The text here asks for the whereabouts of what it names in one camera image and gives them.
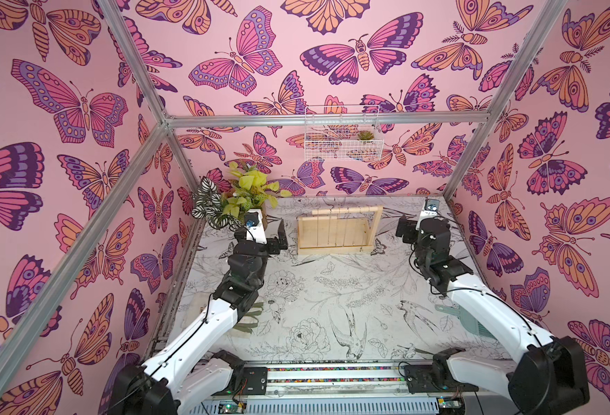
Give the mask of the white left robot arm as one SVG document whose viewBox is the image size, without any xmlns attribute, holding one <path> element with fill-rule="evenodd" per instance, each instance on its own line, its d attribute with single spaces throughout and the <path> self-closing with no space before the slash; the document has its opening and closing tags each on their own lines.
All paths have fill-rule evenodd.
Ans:
<svg viewBox="0 0 610 415">
<path fill-rule="evenodd" d="M 213 394 L 240 387 L 242 360 L 216 352 L 206 365 L 199 361 L 252 308 L 268 260 L 287 250 L 289 242 L 283 227 L 277 236 L 267 237 L 259 209 L 246 214 L 234 235 L 229 269 L 204 310 L 161 352 L 118 373 L 107 414 L 188 414 Z"/>
</svg>

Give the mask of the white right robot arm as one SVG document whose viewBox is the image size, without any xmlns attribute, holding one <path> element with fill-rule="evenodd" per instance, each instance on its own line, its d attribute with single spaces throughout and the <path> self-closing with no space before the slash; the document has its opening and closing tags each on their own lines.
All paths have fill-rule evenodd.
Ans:
<svg viewBox="0 0 610 415">
<path fill-rule="evenodd" d="M 426 213 L 417 220 L 403 216 L 396 236 L 410 245 L 410 262 L 433 292 L 469 312 L 510 356 L 490 360 L 462 348 L 443 350 L 434 354 L 428 375 L 434 389 L 485 389 L 510 399 L 523 414 L 566 414 L 588 404 L 581 346 L 531 323 L 452 256 L 445 219 Z"/>
</svg>

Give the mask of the wooden jewelry display stand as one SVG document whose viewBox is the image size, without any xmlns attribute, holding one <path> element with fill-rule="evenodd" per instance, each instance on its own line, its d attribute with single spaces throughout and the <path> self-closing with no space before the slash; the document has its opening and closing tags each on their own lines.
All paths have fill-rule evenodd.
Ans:
<svg viewBox="0 0 610 415">
<path fill-rule="evenodd" d="M 297 218 L 299 255 L 371 253 L 383 206 L 316 209 Z"/>
</svg>

